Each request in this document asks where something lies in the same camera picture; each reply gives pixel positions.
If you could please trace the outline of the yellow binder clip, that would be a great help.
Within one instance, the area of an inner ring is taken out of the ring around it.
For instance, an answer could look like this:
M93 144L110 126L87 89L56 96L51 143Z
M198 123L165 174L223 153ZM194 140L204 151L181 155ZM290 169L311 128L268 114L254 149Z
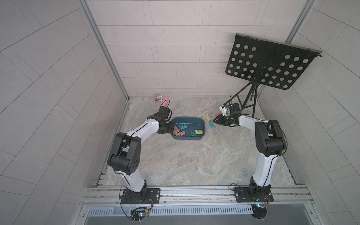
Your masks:
M207 121L209 121L209 122L212 121L212 119L211 119L211 117L209 116L209 114L207 114L205 117L206 117Z

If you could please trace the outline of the teal plastic storage box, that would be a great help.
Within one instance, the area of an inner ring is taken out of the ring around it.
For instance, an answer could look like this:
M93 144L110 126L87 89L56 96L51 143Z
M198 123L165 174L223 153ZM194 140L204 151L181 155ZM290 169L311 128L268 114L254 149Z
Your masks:
M172 122L173 139L199 141L206 134L205 121L199 117L175 117Z

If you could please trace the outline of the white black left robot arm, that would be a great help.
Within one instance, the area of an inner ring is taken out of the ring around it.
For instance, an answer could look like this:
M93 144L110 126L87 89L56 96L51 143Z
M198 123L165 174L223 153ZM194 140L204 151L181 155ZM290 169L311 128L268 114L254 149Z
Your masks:
M173 122L170 120L172 111L167 106L160 106L157 113L146 118L137 128L115 135L111 146L107 165L115 173L122 175L127 187L122 200L130 203L142 203L147 198L147 183L140 175L138 166L141 159L142 143L152 134L167 134L173 132Z

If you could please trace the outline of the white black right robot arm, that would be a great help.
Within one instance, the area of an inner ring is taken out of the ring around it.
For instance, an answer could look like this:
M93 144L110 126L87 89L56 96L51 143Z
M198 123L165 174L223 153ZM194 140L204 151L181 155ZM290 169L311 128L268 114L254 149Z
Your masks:
M270 192L271 175L276 160L287 150L287 139L277 120L261 120L242 114L238 103L221 106L214 123L228 127L245 127L255 132L258 163L251 177L249 192L252 198Z

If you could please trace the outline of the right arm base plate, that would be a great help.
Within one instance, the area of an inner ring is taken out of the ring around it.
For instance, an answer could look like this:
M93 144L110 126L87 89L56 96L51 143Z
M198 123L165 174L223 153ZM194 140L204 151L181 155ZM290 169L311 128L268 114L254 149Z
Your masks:
M266 187L234 187L233 191L238 203L271 203L274 201L271 185Z

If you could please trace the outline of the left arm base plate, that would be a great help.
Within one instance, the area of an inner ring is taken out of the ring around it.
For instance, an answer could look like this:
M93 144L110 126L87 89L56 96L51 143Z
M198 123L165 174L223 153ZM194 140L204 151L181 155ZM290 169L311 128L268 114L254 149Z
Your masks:
M160 192L160 188L145 188L140 192L134 192L126 188L120 195L120 201L122 204L159 203Z

